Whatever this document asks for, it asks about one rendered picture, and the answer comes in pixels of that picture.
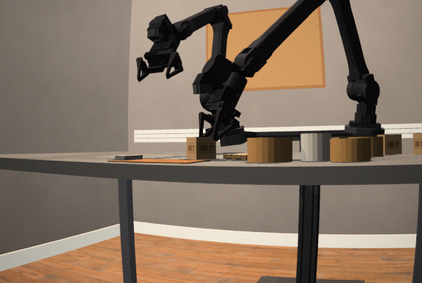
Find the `small wooden pallet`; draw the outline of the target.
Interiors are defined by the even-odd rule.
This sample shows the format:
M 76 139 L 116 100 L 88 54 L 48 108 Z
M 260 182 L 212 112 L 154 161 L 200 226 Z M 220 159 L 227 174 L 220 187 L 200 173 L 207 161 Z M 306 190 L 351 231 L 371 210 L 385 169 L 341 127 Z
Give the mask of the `small wooden pallet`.
M 242 155 L 242 156 L 238 156 L 238 155 Z M 223 154 L 223 159 L 247 160 L 247 154 Z

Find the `grey cylinder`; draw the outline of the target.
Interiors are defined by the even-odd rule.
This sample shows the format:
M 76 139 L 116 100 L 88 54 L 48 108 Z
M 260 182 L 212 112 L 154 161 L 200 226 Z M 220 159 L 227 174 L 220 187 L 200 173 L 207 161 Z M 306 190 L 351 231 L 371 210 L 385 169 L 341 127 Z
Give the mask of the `grey cylinder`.
M 331 133 L 301 135 L 301 161 L 330 161 Z

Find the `tan cardboard carton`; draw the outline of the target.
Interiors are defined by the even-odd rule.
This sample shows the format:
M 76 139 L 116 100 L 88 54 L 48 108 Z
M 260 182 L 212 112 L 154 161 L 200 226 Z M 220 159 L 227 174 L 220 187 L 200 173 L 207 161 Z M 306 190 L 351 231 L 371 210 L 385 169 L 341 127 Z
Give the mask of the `tan cardboard carton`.
M 422 154 L 422 133 L 413 133 L 413 154 Z
M 383 154 L 402 153 L 402 134 L 379 134 L 383 136 Z

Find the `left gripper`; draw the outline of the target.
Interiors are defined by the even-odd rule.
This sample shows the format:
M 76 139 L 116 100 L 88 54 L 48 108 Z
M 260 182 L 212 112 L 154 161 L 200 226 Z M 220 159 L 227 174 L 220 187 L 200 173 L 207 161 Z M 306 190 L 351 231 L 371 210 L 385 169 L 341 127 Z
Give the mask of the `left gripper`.
M 216 118 L 210 114 L 199 112 L 199 137 L 209 137 L 213 133 L 213 140 L 217 142 L 240 123 L 234 118 L 239 118 L 241 115 L 241 113 L 235 109 L 237 102 L 240 99 L 240 95 L 237 93 L 238 92 L 236 91 L 236 95 L 231 105 L 227 104 L 225 101 L 208 103 L 205 105 L 204 109 L 212 114 L 216 114 Z M 210 123 L 212 127 L 203 136 L 204 120 Z M 229 126 L 217 135 L 221 123 L 229 123 Z

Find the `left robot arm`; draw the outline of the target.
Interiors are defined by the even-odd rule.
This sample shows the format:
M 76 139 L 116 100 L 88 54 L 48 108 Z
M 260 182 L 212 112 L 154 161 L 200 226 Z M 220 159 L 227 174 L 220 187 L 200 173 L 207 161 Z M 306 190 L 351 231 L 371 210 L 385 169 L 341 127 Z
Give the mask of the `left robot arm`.
M 231 105 L 236 91 L 241 96 L 247 84 L 292 32 L 326 0 L 298 0 L 258 39 L 244 48 L 231 62 L 222 55 L 212 55 L 193 82 L 193 94 L 210 95 L 208 103 L 225 101 Z M 350 0 L 329 0 L 337 20 L 348 62 L 347 95 L 357 101 L 355 120 L 349 127 L 381 129 L 376 123 L 378 83 L 367 69 Z M 246 54 L 245 54 L 246 53 Z M 224 85 L 223 85 L 224 83 Z M 218 89 L 217 89 L 218 87 Z M 361 103 L 361 104 L 360 104 Z

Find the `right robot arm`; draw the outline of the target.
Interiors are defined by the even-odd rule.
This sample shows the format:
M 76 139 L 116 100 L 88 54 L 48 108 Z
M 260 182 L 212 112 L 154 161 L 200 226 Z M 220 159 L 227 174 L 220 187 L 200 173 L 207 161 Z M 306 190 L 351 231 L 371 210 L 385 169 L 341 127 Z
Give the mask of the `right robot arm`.
M 177 50 L 180 41 L 186 40 L 191 34 L 209 24 L 213 28 L 212 55 L 222 55 L 226 58 L 227 37 L 232 29 L 228 17 L 227 6 L 216 5 L 205 8 L 193 16 L 172 24 L 166 14 L 156 16 L 147 29 L 147 38 L 154 42 L 150 51 L 174 49 Z M 164 17 L 165 16 L 165 17 Z M 223 19 L 224 20 L 223 20 Z

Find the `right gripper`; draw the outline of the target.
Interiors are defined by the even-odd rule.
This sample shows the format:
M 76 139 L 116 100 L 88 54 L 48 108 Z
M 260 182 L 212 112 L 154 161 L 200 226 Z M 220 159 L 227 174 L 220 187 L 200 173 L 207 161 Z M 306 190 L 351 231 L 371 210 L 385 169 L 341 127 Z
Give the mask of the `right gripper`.
M 172 76 L 183 72 L 182 61 L 179 53 L 174 49 L 158 50 L 145 52 L 144 58 L 148 61 L 148 67 L 142 57 L 136 59 L 137 62 L 137 80 L 140 82 L 146 76 L 151 73 L 161 73 L 167 68 L 166 78 L 169 79 Z M 169 61 L 169 62 L 168 62 Z M 175 70 L 170 73 L 171 68 Z M 142 75 L 140 76 L 140 73 Z

